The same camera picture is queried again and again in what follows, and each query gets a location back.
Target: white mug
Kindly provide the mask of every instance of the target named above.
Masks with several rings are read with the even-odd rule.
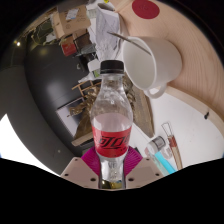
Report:
[[[176,47],[169,41],[153,37],[128,37],[150,54],[128,41],[122,46],[122,60],[133,84],[151,99],[165,92],[167,83],[176,79],[182,69],[182,60]],[[155,94],[150,89],[160,87]]]

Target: red bottle label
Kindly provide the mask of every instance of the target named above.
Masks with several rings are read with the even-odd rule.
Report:
[[[108,158],[116,158],[125,154],[131,134],[131,127],[120,132],[100,131],[92,126],[96,151]]]

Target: box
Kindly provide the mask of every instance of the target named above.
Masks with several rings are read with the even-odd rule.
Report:
[[[66,38],[61,44],[61,48],[66,57],[77,52],[72,36]]]
[[[57,39],[68,36],[77,30],[86,29],[91,26],[89,18],[86,16],[86,6],[81,5],[76,7],[79,9],[75,19],[66,20],[68,11],[53,14],[53,26]]]
[[[77,39],[78,37],[80,37],[80,36],[82,36],[82,35],[84,35],[84,34],[86,34],[87,33],[87,29],[81,29],[81,30],[77,30],[77,31],[75,31],[73,34],[72,34],[72,36],[73,36],[73,39],[75,40],[75,39]]]

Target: bottle cap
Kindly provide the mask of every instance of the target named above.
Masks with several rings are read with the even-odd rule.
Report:
[[[124,74],[124,63],[117,60],[102,61],[100,65],[100,74],[107,73]]]

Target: pink object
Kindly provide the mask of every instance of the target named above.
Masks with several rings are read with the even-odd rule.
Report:
[[[129,146],[128,153],[124,160],[124,177],[126,176],[138,165],[143,157],[133,148]]]
[[[100,160],[98,155],[96,154],[95,147],[90,148],[81,159],[96,173],[100,176]]]
[[[154,19],[159,15],[159,7],[147,0],[135,0],[132,3],[132,9],[135,14],[142,19]]]
[[[142,156],[129,146],[128,153],[124,160],[124,176],[126,177],[142,160]],[[100,160],[96,154],[95,147],[89,149],[81,158],[98,176],[100,176]]]

